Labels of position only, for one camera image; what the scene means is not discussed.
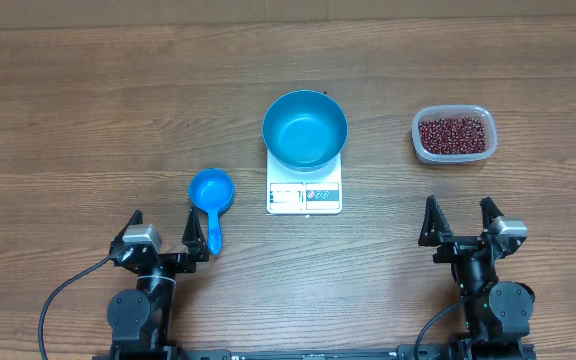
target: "measuring cup handle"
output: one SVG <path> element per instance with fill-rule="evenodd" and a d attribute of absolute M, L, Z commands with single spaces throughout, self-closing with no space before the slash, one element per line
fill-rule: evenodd
<path fill-rule="evenodd" d="M 214 255 L 221 250 L 221 227 L 219 227 L 219 214 L 216 211 L 208 213 L 208 248 Z"/>

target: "blue measuring cup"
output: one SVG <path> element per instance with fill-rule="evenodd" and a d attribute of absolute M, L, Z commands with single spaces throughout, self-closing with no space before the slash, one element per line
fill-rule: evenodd
<path fill-rule="evenodd" d="M 188 195 L 196 207 L 208 214 L 208 248 L 217 255 L 222 244 L 219 215 L 232 205 L 235 184 L 225 171 L 206 169 L 192 179 Z"/>

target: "white kitchen scale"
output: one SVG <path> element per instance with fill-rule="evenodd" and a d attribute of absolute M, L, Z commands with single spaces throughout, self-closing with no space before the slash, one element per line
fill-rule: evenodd
<path fill-rule="evenodd" d="M 339 214 L 341 153 L 321 169 L 291 170 L 268 152 L 266 209 L 270 214 Z"/>

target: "wooden table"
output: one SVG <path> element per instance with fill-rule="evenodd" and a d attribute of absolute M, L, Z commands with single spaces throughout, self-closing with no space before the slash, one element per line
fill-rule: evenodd
<path fill-rule="evenodd" d="M 349 119 L 338 216 L 266 214 L 261 122 L 303 88 Z M 492 112 L 497 152 L 420 164 L 414 114 L 453 103 Z M 182 249 L 187 186 L 212 166 L 237 194 L 222 254 L 179 276 L 172 337 L 186 348 L 413 342 L 458 298 L 449 267 L 417 246 L 425 198 L 456 233 L 478 234 L 490 195 L 530 229 L 497 263 L 537 294 L 528 342 L 541 359 L 576 359 L 576 17 L 0 32 L 0 359 L 39 358 L 46 297 L 102 258 L 134 209 L 164 250 Z M 50 359 L 107 351 L 107 302 L 134 284 L 108 265 L 64 291 Z"/>

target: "plastic container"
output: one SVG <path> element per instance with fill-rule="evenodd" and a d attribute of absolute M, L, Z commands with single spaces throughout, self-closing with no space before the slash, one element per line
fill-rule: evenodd
<path fill-rule="evenodd" d="M 476 154 L 441 155 L 427 151 L 421 144 L 419 123 L 441 118 L 472 117 L 481 120 L 486 136 L 485 151 Z M 487 159 L 497 148 L 497 129 L 488 110 L 477 105 L 438 105 L 422 109 L 412 121 L 412 142 L 419 161 L 425 164 L 462 164 Z"/>

